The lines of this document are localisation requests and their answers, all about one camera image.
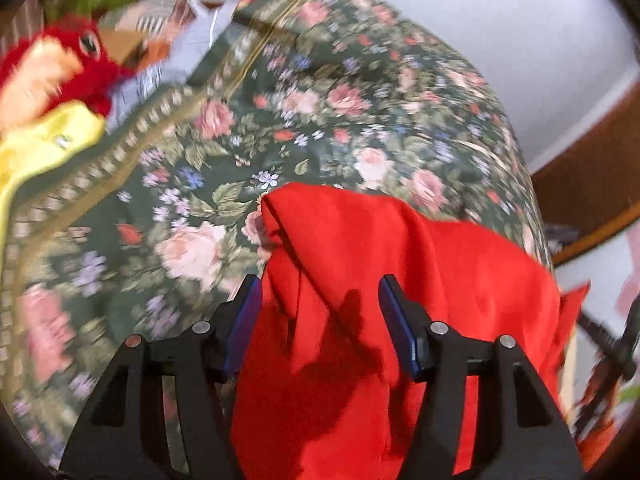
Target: striped fabric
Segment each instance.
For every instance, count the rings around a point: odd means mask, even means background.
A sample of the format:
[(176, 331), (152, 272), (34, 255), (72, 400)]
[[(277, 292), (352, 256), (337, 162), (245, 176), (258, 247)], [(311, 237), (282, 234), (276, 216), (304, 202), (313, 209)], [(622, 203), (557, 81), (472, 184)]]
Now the striped fabric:
[(112, 10), (100, 20), (102, 28), (136, 30), (149, 40), (157, 38), (167, 22), (177, 26), (191, 23), (198, 14), (197, 0), (142, 0), (123, 9)]
[(30, 38), (44, 27), (39, 0), (26, 0), (0, 40), (0, 58), (22, 38)]

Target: wooden trim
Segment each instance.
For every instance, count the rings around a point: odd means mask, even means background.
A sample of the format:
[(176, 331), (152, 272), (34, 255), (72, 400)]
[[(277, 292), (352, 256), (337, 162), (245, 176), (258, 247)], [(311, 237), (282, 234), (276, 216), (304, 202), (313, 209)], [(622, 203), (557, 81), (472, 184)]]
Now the wooden trim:
[(597, 229), (593, 233), (583, 238), (580, 238), (577, 242), (565, 247), (559, 253), (554, 254), (551, 257), (551, 261), (554, 266), (560, 266), (567, 263), (574, 258), (577, 258), (581, 254), (591, 251), (593, 248), (606, 242), (611, 237), (617, 235), (622, 229), (629, 227), (633, 222), (640, 218), (640, 203), (636, 203), (623, 212), (621, 215), (614, 218), (611, 222), (604, 224), (601, 228)]
[(601, 118), (595, 125), (591, 127), (591, 129), (577, 139), (571, 146), (569, 146), (564, 152), (560, 153), (560, 155), (556, 156), (553, 160), (547, 163), (545, 166), (537, 170), (533, 175), (531, 175), (531, 181), (535, 186), (537, 182), (540, 182), (544, 179), (549, 173), (552, 173), (554, 170), (558, 168), (561, 164), (564, 164), (568, 158), (570, 158), (574, 152), (579, 150), (583, 145), (593, 140), (593, 137), (596, 137), (602, 132), (606, 132), (611, 127), (613, 127), (614, 122), (619, 120), (622, 116), (628, 113), (630, 107), (636, 105), (636, 103), (640, 100), (640, 81), (636, 82), (624, 95), (620, 101), (618, 101), (613, 109), (611, 109), (603, 118)]

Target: red fabric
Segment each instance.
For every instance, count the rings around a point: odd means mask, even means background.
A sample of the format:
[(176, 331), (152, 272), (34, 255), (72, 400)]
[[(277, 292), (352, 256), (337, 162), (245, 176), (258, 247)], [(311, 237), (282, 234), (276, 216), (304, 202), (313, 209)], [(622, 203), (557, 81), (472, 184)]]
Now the red fabric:
[[(85, 32), (92, 32), (97, 38), (100, 46), (98, 59), (87, 56), (80, 49), (79, 40)], [(50, 98), (49, 107), (45, 113), (62, 103), (79, 100), (84, 102), (89, 110), (95, 114), (108, 115), (111, 110), (109, 94), (111, 87), (123, 78), (132, 77), (134, 72), (121, 67), (109, 58), (100, 40), (100, 34), (95, 23), (82, 18), (69, 18), (65, 23), (46, 27), (32, 38), (20, 41), (0, 63), (0, 88), (12, 74), (14, 67), (20, 62), (20, 58), (29, 49), (33, 41), (43, 36), (52, 36), (62, 46), (72, 49), (84, 67), (82, 73), (60, 85), (60, 94)]]
[(613, 442), (618, 430), (613, 420), (600, 428), (594, 428), (587, 437), (578, 443), (578, 451), (582, 458), (584, 470), (588, 471), (600, 459), (607, 447)]
[[(575, 322), (551, 273), (483, 227), (303, 184), (266, 195), (261, 211), (275, 247), (232, 426), (249, 480), (396, 478), (424, 386), (399, 370), (378, 305), (384, 274), (462, 335), (513, 335), (536, 368)], [(470, 463), (476, 401), (469, 380), (457, 470)]]

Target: pink rose print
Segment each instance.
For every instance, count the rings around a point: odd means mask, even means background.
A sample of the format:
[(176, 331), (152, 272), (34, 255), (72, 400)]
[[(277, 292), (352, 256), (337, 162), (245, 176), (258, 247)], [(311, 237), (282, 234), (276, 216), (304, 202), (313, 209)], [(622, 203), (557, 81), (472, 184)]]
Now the pink rose print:
[(42, 384), (71, 364), (63, 353), (75, 333), (68, 327), (69, 315), (62, 312), (59, 295), (41, 283), (28, 288), (18, 305), (24, 317), (33, 372)]
[(246, 236), (249, 243), (253, 245), (262, 245), (268, 240), (267, 229), (262, 221), (262, 211), (260, 206), (256, 211), (249, 213), (244, 222), (244, 227), (240, 229), (242, 234)]
[(457, 86), (460, 86), (461, 88), (468, 88), (466, 77), (463, 74), (453, 70), (447, 70), (447, 76), (449, 76)]
[(384, 23), (385, 25), (395, 25), (397, 23), (394, 14), (387, 7), (383, 5), (374, 5), (371, 7), (371, 10), (376, 15), (380, 23)]
[(402, 106), (402, 110), (407, 112), (409, 115), (415, 115), (422, 108), (422, 103), (409, 102), (409, 103), (404, 103), (401, 106)]
[(282, 109), (286, 112), (312, 114), (316, 111), (318, 94), (313, 90), (306, 92), (292, 92), (282, 102)]
[(484, 80), (484, 78), (480, 77), (478, 74), (474, 74), (473, 72), (467, 72), (465, 75), (466, 75), (466, 79), (473, 86), (484, 86), (484, 85), (486, 85), (486, 81)]
[(351, 88), (348, 83), (342, 83), (331, 90), (326, 101), (334, 108), (338, 117), (343, 115), (357, 117), (371, 106), (360, 97), (360, 90)]
[(162, 182), (164, 184), (169, 182), (169, 171), (167, 168), (158, 168), (151, 174), (154, 176), (156, 182)]
[(338, 142), (345, 144), (349, 142), (350, 138), (351, 136), (346, 128), (334, 128), (334, 139)]
[(199, 280), (203, 292), (213, 288), (222, 263), (224, 226), (203, 222), (200, 227), (180, 226), (173, 236), (156, 246), (170, 278)]
[(443, 195), (444, 184), (440, 178), (429, 170), (418, 170), (405, 185), (411, 191), (415, 202), (437, 213), (448, 200)]
[(202, 107), (202, 113), (195, 124), (202, 130), (202, 138), (211, 140), (222, 135), (231, 135), (231, 127), (236, 124), (236, 120), (229, 107), (217, 99)]
[(329, 10), (318, 0), (306, 2), (297, 12), (297, 16), (306, 22), (309, 27), (324, 22), (329, 15)]
[(499, 204), (501, 202), (500, 197), (494, 190), (487, 191), (486, 195), (489, 198), (489, 200), (491, 200), (491, 202), (493, 202), (494, 204)]
[(254, 96), (254, 105), (256, 108), (266, 108), (267, 104), (268, 104), (268, 101), (264, 95)]
[(385, 152), (378, 148), (364, 148), (356, 156), (354, 168), (364, 180), (366, 189), (377, 189), (385, 177), (386, 172), (393, 166), (391, 160), (386, 160)]
[(522, 245), (529, 256), (534, 256), (536, 254), (536, 241), (533, 237), (531, 227), (528, 225), (523, 225), (522, 227)]
[(425, 41), (424, 34), (419, 30), (414, 30), (414, 34), (412, 37), (414, 38), (415, 43), (424, 43)]
[(407, 92), (415, 84), (415, 72), (410, 68), (403, 68), (398, 75), (398, 89)]
[(369, 0), (350, 0), (350, 2), (362, 10), (369, 10), (371, 8), (371, 2)]
[(273, 72), (274, 70), (277, 70), (278, 68), (280, 68), (281, 66), (284, 65), (284, 62), (287, 60), (287, 57), (284, 56), (284, 54), (280, 54), (278, 57), (273, 58), (268, 64), (267, 64), (267, 70), (268, 72)]
[(440, 99), (440, 97), (436, 94), (434, 94), (433, 92), (429, 91), (429, 90), (425, 90), (424, 92), (422, 92), (420, 94), (420, 98), (423, 101), (431, 101), (433, 103), (436, 103), (437, 105), (439, 105), (442, 100)]

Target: white wall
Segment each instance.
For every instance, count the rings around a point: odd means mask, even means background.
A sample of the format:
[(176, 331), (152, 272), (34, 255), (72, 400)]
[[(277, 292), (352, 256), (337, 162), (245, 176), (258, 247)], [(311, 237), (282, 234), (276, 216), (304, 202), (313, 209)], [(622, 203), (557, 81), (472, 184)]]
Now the white wall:
[(638, 75), (608, 0), (387, 0), (494, 86), (530, 170), (589, 129)]

